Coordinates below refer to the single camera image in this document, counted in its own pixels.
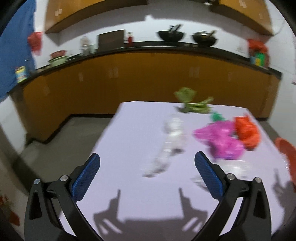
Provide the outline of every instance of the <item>red plastic chair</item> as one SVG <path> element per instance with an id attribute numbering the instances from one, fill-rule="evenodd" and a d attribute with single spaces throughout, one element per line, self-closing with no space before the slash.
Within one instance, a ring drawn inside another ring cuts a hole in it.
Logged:
<path id="1" fill-rule="evenodd" d="M 274 143 L 278 150 L 288 158 L 290 176 L 294 183 L 294 191 L 296 192 L 296 149 L 290 142 L 280 137 L 276 138 Z"/>

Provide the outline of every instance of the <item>blue curtain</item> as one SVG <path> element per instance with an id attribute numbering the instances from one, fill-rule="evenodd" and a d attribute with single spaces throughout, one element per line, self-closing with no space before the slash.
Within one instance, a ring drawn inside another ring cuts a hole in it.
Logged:
<path id="1" fill-rule="evenodd" d="M 35 68 L 27 38 L 34 32 L 35 0 L 27 0 L 0 36 L 0 101 L 17 85 L 15 68 Z"/>

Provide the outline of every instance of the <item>white tabletop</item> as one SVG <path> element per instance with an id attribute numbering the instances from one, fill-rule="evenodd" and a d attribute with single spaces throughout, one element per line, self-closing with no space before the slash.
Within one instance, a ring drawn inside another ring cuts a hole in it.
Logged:
<path id="1" fill-rule="evenodd" d="M 156 157 L 165 141 L 165 120 L 177 112 L 178 106 L 181 104 L 122 103 L 93 148 L 93 152 L 100 156 L 101 166 L 77 205 L 105 241 L 190 241 L 216 208 L 218 201 L 192 181 L 198 174 L 194 165 L 195 154 L 203 151 L 213 160 L 208 146 L 192 135 L 193 130 L 212 122 L 211 115 L 180 114 L 187 133 L 184 152 L 172 157 L 166 172 L 152 178 L 142 176 L 143 168 Z M 247 109 L 212 107 L 228 120 L 248 113 L 258 125 L 262 141 L 254 151 L 245 151 L 240 160 L 250 163 L 250 180 L 257 176 L 263 180 L 274 233 L 296 203 L 286 164 Z M 230 230 L 241 200 L 238 199 L 222 233 Z M 63 214 L 60 218 L 65 230 L 74 234 Z"/>

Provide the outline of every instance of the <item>metal bolt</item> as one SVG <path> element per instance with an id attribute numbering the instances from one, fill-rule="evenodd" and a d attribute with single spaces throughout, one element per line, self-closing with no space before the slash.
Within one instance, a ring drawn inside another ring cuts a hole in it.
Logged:
<path id="1" fill-rule="evenodd" d="M 65 181 L 68 180 L 68 176 L 67 176 L 67 175 L 63 175 L 63 176 L 61 176 L 60 180 L 61 180 L 62 182 L 65 182 Z"/>
<path id="2" fill-rule="evenodd" d="M 227 178 L 229 180 L 233 180 L 235 178 L 235 176 L 232 173 L 227 174 Z"/>
<path id="3" fill-rule="evenodd" d="M 39 178 L 37 178 L 37 179 L 34 180 L 34 184 L 38 184 L 39 182 L 40 182 L 40 179 Z"/>
<path id="4" fill-rule="evenodd" d="M 256 178 L 255 178 L 255 181 L 256 181 L 257 183 L 261 183 L 261 182 L 262 182 L 261 178 L 259 178 L 259 177 L 256 177 Z"/>

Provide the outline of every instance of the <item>upper cabinet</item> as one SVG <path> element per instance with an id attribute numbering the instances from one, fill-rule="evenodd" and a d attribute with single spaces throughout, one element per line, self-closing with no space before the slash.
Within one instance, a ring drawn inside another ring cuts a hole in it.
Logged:
<path id="1" fill-rule="evenodd" d="M 147 0 L 49 0 L 45 33 L 58 33 L 99 13 L 137 5 L 147 5 Z"/>
<path id="2" fill-rule="evenodd" d="M 216 0 L 211 10 L 232 18 L 260 34 L 273 35 L 264 0 Z"/>

